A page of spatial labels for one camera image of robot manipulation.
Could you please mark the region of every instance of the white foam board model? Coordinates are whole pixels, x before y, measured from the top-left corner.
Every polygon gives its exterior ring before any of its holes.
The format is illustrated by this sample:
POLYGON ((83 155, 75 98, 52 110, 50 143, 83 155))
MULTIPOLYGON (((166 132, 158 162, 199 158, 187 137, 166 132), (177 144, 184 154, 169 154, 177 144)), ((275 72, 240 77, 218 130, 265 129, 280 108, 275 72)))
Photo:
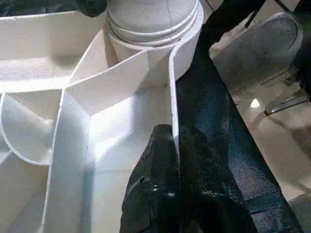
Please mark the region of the white foam board model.
POLYGON ((0 19, 13 38, 0 35, 0 232, 119 231, 153 127, 171 124, 179 147, 175 80, 203 19, 198 4, 189 31, 155 48, 120 40, 106 13, 0 19))

